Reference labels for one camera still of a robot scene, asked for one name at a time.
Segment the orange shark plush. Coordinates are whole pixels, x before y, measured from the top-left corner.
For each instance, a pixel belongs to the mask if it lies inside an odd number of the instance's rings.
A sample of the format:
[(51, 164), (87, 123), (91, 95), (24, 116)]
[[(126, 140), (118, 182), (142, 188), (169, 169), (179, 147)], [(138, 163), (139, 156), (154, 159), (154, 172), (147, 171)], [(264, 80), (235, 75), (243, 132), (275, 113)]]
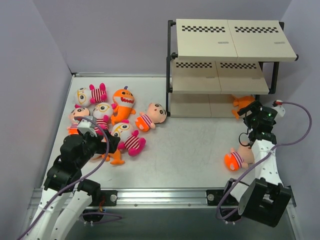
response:
[(112, 125), (127, 120), (130, 115), (135, 115), (134, 109), (135, 97), (128, 90), (128, 86), (118, 89), (112, 96), (113, 100), (113, 115), (110, 117)]
[[(95, 154), (91, 160), (92, 161), (96, 161), (98, 159), (103, 159), (105, 157), (105, 153), (104, 154)], [(122, 155), (121, 155), (121, 151), (119, 149), (117, 149), (114, 153), (109, 153), (106, 157), (106, 162), (110, 161), (110, 158), (112, 158), (112, 161), (110, 162), (110, 164), (112, 165), (123, 165), (125, 163), (125, 161), (122, 159)]]
[(233, 107), (234, 109), (231, 110), (234, 117), (238, 120), (240, 118), (238, 111), (242, 108), (247, 107), (251, 103), (253, 103), (256, 99), (252, 95), (236, 97), (235, 95), (231, 95), (233, 98)]

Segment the orange shark plush back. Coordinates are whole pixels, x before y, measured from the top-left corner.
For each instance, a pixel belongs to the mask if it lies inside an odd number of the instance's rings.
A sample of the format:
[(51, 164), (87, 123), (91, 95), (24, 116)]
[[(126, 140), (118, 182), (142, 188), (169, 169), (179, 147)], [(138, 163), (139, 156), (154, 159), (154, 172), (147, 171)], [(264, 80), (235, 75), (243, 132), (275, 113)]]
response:
[(130, 115), (135, 115), (134, 109), (135, 97), (128, 90), (128, 86), (118, 89), (112, 96), (113, 100), (113, 115), (110, 117), (112, 125), (127, 120)]

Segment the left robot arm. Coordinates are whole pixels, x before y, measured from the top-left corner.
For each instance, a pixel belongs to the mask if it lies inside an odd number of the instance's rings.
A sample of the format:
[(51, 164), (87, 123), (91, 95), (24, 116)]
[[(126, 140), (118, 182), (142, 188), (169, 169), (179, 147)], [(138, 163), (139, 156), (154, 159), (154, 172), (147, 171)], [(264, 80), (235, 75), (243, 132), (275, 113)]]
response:
[(86, 207), (101, 201), (101, 185), (89, 179), (105, 160), (87, 174), (83, 167), (95, 154), (114, 153), (120, 138), (105, 131), (102, 135), (71, 134), (63, 140), (60, 154), (47, 171), (41, 199), (29, 227), (18, 237), (22, 240), (58, 240), (70, 231)]

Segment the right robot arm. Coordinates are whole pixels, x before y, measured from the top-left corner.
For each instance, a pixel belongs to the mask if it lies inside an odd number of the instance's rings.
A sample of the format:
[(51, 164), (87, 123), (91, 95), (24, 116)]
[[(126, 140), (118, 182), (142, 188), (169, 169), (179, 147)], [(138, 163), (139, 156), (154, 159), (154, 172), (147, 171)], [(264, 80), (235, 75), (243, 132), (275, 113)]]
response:
[(278, 173), (277, 138), (272, 132), (276, 118), (285, 115), (282, 104), (276, 100), (272, 107), (267, 107), (254, 101), (238, 111), (238, 115), (244, 116), (247, 127), (246, 148), (253, 159), (249, 169), (254, 171), (255, 177), (250, 185), (237, 179), (222, 191), (221, 197), (226, 204), (238, 202), (237, 209), (224, 217), (226, 221), (244, 217), (274, 228), (286, 210), (291, 191), (284, 187)]

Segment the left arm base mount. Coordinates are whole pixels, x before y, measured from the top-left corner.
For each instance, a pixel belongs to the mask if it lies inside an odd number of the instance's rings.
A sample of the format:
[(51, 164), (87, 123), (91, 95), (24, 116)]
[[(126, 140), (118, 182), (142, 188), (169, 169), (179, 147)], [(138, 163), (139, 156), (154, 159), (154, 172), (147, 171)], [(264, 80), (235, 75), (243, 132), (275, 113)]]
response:
[(100, 207), (114, 207), (117, 205), (118, 191), (102, 190), (99, 198)]

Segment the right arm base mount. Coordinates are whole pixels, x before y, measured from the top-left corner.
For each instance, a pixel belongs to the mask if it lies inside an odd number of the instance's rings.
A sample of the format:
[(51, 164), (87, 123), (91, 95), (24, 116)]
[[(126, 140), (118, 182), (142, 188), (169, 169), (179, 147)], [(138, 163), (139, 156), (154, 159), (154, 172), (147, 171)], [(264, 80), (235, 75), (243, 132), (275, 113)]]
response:
[(223, 189), (206, 190), (206, 200), (208, 206), (217, 206), (224, 195)]

